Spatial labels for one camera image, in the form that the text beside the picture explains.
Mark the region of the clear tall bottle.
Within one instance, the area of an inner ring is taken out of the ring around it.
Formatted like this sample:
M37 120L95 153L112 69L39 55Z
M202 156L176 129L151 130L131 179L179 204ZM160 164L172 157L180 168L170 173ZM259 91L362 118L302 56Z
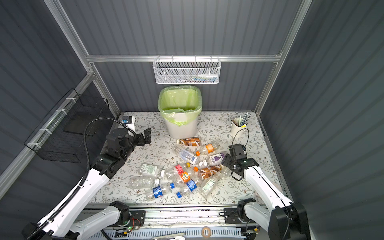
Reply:
M222 178L225 179L225 178L231 176L232 171L229 168L227 168L225 166L222 166L222 169L221 169L220 173L222 175Z

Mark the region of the purple grape label bottle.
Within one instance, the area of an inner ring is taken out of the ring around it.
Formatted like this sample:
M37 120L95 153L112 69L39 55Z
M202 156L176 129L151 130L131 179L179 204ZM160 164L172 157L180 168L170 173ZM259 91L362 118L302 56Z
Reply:
M202 157L197 165L198 167L218 166L223 162L226 154L226 152L221 152L218 154Z

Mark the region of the orange cap clear bottle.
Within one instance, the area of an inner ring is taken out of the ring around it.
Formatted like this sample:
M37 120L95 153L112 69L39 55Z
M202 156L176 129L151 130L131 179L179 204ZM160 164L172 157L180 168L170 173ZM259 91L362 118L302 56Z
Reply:
M198 149L196 150L196 155L197 156L209 155L212 152L214 152L217 148L218 148L218 144L216 144L216 143L203 145L203 146L198 147Z

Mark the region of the green white label bottle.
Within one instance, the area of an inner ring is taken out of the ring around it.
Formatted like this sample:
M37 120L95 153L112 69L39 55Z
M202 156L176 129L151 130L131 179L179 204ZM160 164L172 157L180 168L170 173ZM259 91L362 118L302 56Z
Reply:
M161 170L162 170L161 166L144 163L139 168L139 174L143 176L156 177L159 175Z

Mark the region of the green label tall bottle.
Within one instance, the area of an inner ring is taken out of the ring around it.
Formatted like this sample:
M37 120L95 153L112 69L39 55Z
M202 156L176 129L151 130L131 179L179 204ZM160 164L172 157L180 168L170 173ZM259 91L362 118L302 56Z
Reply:
M216 173L215 175L212 175L211 177L209 177L205 182L204 184L202 185L201 189L200 189L200 194L205 198L207 199L208 196L211 194L211 192L213 191L213 189L216 187L217 183L219 182L219 180L222 178L222 174L221 173Z

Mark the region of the blue label bottle front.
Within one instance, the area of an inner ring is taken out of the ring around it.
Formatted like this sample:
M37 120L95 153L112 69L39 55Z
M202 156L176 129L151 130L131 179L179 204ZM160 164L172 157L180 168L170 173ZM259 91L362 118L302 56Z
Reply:
M158 198L166 197L171 194L175 188L174 183L167 183L155 186L146 192L146 198L151 201Z

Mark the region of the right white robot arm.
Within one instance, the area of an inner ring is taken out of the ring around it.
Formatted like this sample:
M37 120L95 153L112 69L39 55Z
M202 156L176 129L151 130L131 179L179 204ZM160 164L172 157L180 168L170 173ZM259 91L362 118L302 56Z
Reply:
M243 222L255 222L268 232L271 240L310 240L311 233L305 207L279 191L266 177L255 159L249 158L246 146L229 146L223 165L237 181L245 180L262 198L266 207L249 198L238 202L237 215Z

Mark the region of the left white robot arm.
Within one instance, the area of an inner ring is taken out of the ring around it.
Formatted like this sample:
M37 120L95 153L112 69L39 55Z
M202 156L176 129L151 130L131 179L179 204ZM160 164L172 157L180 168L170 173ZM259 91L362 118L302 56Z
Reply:
M38 223L29 223L22 231L26 240L83 240L111 225L126 227L132 219L130 208L112 202L99 213L76 223L75 220L91 198L124 166L136 147L151 143L151 129L136 134L117 128L107 136L106 150L96 157L86 176Z

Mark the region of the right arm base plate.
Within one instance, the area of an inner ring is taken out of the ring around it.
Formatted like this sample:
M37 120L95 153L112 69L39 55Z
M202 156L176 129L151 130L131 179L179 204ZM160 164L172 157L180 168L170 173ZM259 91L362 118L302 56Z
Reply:
M245 224L250 220L244 210L238 208L224 208L223 216L226 224Z

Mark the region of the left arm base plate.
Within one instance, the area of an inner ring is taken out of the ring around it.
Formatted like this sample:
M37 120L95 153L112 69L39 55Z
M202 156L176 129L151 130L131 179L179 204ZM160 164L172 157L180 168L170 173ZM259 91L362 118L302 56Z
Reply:
M130 211L130 216L127 219L123 221L119 220L117 223L109 225L109 227L143 227L146 219L146 213L146 211Z

